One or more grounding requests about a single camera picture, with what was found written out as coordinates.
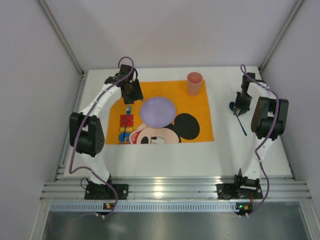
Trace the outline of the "blue plastic spoon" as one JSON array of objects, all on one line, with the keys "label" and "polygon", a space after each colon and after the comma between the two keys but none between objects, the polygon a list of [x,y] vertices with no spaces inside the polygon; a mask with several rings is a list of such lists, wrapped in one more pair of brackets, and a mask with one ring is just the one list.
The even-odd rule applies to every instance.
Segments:
[{"label": "blue plastic spoon", "polygon": [[233,115],[236,116],[236,119],[237,119],[237,121],[238,121],[238,123],[239,123],[239,125],[240,125],[240,127],[241,127],[241,129],[242,129],[242,131],[243,131],[243,134],[244,134],[245,136],[247,136],[248,134],[247,134],[247,132],[246,132],[243,124],[241,123],[241,121],[240,121],[240,119],[239,119],[239,116],[238,116],[237,113],[234,111],[234,105],[235,105],[235,103],[234,103],[233,101],[231,101],[231,102],[229,103],[228,107],[229,107],[229,109],[232,111]]}]

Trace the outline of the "blue plastic fork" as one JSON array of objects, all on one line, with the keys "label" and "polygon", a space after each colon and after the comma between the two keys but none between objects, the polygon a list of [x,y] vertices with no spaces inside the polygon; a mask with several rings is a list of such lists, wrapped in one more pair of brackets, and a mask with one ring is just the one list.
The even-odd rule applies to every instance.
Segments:
[{"label": "blue plastic fork", "polygon": [[127,108],[126,108],[126,119],[125,119],[124,131],[123,131],[123,139],[124,140],[125,140],[125,137],[126,137],[126,130],[127,130],[129,116],[131,114],[131,111],[132,111],[131,105],[127,105]]}]

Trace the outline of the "lilac plastic plate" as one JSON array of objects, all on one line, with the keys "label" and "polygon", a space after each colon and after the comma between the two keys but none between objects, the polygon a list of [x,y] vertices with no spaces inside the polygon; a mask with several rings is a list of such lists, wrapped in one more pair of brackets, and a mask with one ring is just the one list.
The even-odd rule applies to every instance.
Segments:
[{"label": "lilac plastic plate", "polygon": [[164,128],[172,123],[176,117],[175,104],[166,97],[152,97],[146,100],[140,110],[139,116],[143,123],[151,128]]}]

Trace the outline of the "pink plastic cup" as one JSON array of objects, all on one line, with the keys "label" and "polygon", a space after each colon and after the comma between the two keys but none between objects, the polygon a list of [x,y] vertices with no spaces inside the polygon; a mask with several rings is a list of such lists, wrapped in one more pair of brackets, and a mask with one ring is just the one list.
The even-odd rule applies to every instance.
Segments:
[{"label": "pink plastic cup", "polygon": [[203,82],[203,76],[199,72],[191,72],[187,75],[187,92],[190,96],[196,96]]}]

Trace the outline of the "orange Mickey Mouse cloth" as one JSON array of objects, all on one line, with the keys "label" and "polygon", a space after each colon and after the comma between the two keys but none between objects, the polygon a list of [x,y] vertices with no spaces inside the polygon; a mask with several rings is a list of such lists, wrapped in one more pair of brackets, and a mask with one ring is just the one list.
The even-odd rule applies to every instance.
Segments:
[{"label": "orange Mickey Mouse cloth", "polygon": [[140,118],[142,101],[131,106],[131,114],[124,137],[126,122],[126,105],[118,100],[110,109],[106,130],[107,145],[139,145],[139,144],[176,144],[212,142],[214,140],[210,106],[206,85],[201,85],[196,96],[187,93],[187,82],[156,81],[140,84],[145,100],[153,97],[164,97],[171,100],[176,107],[175,119],[162,128],[147,126]]}]

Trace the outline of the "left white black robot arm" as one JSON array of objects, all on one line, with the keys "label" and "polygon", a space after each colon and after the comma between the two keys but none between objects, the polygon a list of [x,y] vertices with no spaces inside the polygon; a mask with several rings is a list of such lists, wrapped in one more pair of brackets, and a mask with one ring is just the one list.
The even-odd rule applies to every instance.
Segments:
[{"label": "left white black robot arm", "polygon": [[108,77],[97,96],[80,112],[69,117],[69,144],[72,147],[68,172],[79,170],[90,172],[90,181],[99,185],[108,185],[111,177],[107,170],[103,154],[105,133],[102,119],[111,107],[120,99],[126,105],[144,99],[138,72],[134,66],[119,64],[118,72]]}]

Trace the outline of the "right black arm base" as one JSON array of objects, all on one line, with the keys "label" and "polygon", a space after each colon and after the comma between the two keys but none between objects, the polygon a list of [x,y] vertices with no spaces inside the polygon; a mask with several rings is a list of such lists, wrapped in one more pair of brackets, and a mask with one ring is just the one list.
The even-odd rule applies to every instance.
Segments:
[{"label": "right black arm base", "polygon": [[220,183],[216,185],[218,199],[220,200],[249,200],[263,199],[261,186],[236,186],[233,183]]}]

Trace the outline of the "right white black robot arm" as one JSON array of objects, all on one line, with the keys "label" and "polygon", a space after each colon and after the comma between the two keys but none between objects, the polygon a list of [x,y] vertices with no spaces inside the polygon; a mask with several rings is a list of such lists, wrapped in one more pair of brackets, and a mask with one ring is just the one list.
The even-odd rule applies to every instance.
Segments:
[{"label": "right white black robot arm", "polygon": [[249,72],[243,74],[241,91],[236,93],[229,108],[237,118],[254,108],[250,124],[253,143],[239,173],[243,178],[255,181],[260,178],[261,163],[269,148],[285,131],[289,101],[277,97],[263,80],[256,79],[256,74]]}]

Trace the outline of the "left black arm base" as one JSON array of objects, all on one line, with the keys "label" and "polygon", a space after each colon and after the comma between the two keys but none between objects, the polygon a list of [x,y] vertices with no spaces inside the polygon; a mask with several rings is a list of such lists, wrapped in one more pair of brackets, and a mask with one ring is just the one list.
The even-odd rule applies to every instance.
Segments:
[{"label": "left black arm base", "polygon": [[[129,194],[128,184],[112,184],[119,200],[126,200]],[[85,200],[115,200],[114,191],[104,184],[90,182],[85,189]]]}]

